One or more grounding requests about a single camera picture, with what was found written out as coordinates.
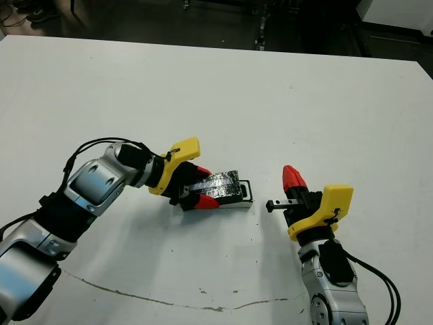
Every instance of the aluminum foil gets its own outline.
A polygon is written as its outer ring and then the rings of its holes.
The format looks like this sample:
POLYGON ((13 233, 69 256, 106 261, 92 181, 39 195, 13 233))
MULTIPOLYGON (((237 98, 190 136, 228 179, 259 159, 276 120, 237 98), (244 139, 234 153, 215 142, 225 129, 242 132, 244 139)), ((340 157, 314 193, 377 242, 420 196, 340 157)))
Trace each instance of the aluminum foil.
POLYGON ((189 193, 205 194, 226 204, 242 199, 237 171, 212 174, 203 181, 190 185, 189 193))

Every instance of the robotic arm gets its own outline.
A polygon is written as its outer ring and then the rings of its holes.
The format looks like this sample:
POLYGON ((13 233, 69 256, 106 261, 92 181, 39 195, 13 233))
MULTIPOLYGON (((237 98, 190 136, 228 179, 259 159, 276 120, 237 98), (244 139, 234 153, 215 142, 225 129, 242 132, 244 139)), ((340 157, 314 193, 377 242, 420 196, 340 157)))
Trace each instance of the robotic arm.
POLYGON ((169 197, 171 204, 180 203, 183 209, 217 208, 218 201, 209 196, 189 195, 189 184, 210 175, 187 161, 199 155, 194 137, 162 156, 142 144, 117 142, 68 179, 76 156, 71 157, 60 189, 44 196, 39 201, 42 207, 0 243, 0 324, 24 320, 39 308, 61 274, 57 261, 72 252, 80 236, 125 186, 147 186, 151 193, 169 197))
POLYGON ((396 286, 382 272, 349 255, 335 240, 337 222, 347 215, 353 188, 328 185, 322 192, 310 192, 295 168, 283 168, 287 200, 270 200, 266 207, 284 209, 291 240, 298 242, 301 275, 310 297, 313 325, 368 325, 368 315, 357 292, 357 275, 349 260, 385 281, 391 298, 386 325, 396 324, 401 300, 396 286))

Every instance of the black floor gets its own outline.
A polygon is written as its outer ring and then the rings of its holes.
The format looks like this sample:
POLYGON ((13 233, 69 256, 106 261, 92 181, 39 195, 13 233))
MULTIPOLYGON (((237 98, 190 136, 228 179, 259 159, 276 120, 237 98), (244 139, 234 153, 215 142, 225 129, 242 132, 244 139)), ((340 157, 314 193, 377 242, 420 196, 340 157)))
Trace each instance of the black floor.
MULTIPOLYGON (((42 24, 25 21, 16 27, 2 27, 4 34, 44 35, 105 39, 138 43, 159 43, 198 47, 254 49, 260 15, 249 9, 191 0, 184 10, 181 0, 76 0, 75 15, 69 0, 54 0, 61 16, 42 24)), ((7 12, 3 8, 1 17, 7 12)), ((11 24, 25 18, 25 11, 13 8, 11 24)), ((364 48, 374 58, 418 61, 433 77, 433 45, 417 37, 379 32, 359 25, 356 30, 364 48)), ((298 14, 273 12, 265 31, 266 51, 323 53, 337 56, 362 56, 351 24, 329 22, 325 28, 309 30, 305 43, 305 22, 298 14)))

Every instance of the white table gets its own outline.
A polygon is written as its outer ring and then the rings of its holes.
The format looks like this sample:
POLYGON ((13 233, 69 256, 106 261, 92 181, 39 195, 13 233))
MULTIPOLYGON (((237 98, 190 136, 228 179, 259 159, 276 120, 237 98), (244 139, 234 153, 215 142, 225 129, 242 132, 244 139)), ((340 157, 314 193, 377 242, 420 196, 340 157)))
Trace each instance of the white table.
MULTIPOLYGON (((194 162, 238 169, 255 199, 183 213, 125 190, 22 324, 310 324, 298 245, 282 212, 265 210, 284 198, 286 164, 310 190, 355 188, 337 238, 394 280, 401 324, 431 322, 433 82, 417 63, 11 36, 0 62, 2 224, 35 210, 96 137, 165 152, 196 135, 194 162)), ((357 272, 370 322, 383 324, 386 288, 357 272)))

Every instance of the dark background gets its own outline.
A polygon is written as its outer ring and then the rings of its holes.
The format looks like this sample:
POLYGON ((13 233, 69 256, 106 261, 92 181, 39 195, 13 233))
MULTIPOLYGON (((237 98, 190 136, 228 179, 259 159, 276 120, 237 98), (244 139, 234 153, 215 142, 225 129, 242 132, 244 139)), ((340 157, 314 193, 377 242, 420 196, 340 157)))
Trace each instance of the dark background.
MULTIPOLYGON (((249 6, 198 0, 191 0, 187 10, 182 0, 76 0, 72 14, 70 0, 53 1, 60 18, 41 24, 23 21, 20 26, 2 27, 3 33, 255 49, 264 16, 263 0, 256 0, 257 15, 249 6)), ((274 1, 265 15, 265 50, 413 60, 433 77, 431 38, 413 30, 364 24, 355 5, 356 0, 274 1)), ((6 9, 1 10, 2 18, 6 9)), ((12 8, 6 23, 18 22, 26 14, 12 8)))

